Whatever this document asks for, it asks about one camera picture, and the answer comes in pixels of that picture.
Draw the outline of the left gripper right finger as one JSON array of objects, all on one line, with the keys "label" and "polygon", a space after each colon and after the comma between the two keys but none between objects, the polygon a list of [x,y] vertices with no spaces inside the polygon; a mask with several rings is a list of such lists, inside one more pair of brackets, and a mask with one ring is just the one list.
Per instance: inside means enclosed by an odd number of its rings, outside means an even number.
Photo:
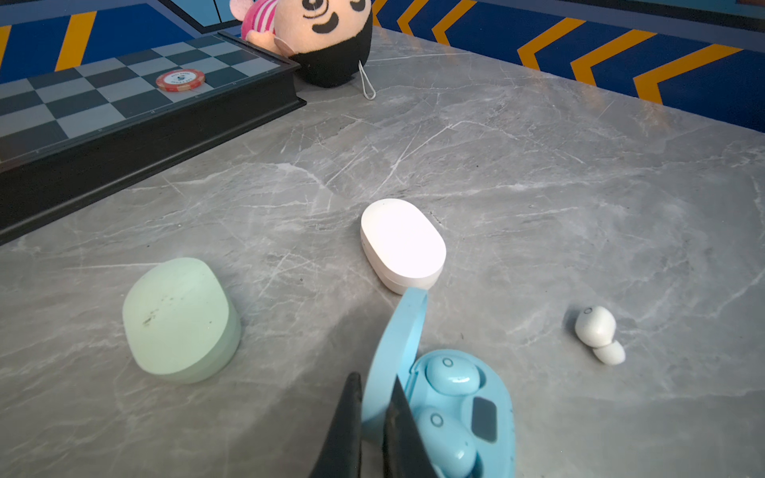
[{"label": "left gripper right finger", "polygon": [[384,477],[437,477],[397,378],[384,416]]}]

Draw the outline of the white earbud case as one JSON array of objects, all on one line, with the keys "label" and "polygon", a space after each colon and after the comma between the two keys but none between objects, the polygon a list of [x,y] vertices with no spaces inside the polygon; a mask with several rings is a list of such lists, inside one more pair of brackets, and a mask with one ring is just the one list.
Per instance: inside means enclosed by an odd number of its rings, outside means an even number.
[{"label": "white earbud case", "polygon": [[442,273],[445,242],[408,201],[386,198],[370,204],[361,217],[361,239],[372,269],[396,294],[408,288],[428,290]]}]

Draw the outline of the light blue earbud case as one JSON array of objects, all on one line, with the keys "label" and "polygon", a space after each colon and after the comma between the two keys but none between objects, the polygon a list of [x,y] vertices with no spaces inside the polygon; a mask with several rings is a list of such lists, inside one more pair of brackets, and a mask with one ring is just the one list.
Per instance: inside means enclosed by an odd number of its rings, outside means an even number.
[{"label": "light blue earbud case", "polygon": [[[420,356],[418,346],[428,311],[428,292],[404,292],[378,344],[362,401],[362,434],[378,445],[384,442],[384,412],[394,380],[404,389],[414,414],[434,407],[458,419],[474,438],[477,459],[468,477],[512,477],[516,473],[513,407],[502,379],[488,364],[457,350],[436,350]],[[426,365],[433,357],[460,357],[473,362],[480,373],[480,388],[471,396],[445,396],[432,388]]]}]

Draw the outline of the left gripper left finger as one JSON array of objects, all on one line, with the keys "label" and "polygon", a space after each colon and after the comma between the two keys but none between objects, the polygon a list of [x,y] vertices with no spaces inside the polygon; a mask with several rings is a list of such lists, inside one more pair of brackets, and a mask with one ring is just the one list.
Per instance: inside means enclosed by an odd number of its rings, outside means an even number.
[{"label": "left gripper left finger", "polygon": [[362,466],[362,378],[346,379],[311,478],[359,478]]}]

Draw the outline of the blue earbud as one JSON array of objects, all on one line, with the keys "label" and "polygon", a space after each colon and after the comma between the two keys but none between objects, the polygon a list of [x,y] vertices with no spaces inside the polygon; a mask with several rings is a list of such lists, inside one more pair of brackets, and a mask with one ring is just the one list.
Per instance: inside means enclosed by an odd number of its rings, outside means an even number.
[{"label": "blue earbud", "polygon": [[445,396],[471,396],[480,388],[478,368],[466,358],[430,358],[426,365],[426,378],[434,390]]},{"label": "blue earbud", "polygon": [[432,466],[444,477],[468,477],[476,464],[474,438],[456,418],[434,407],[423,407],[416,426]]}]

